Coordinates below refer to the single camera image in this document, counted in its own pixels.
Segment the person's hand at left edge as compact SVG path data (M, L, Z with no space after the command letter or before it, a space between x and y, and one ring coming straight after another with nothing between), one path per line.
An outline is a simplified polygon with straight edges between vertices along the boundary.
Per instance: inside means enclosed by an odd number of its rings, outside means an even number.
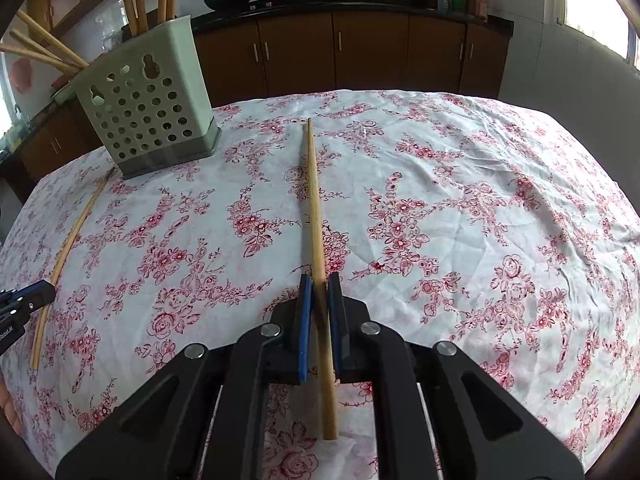
M20 416L18 416L15 411L11 393L9 393L5 384L0 384L0 406L9 425L16 434L21 434L23 427Z

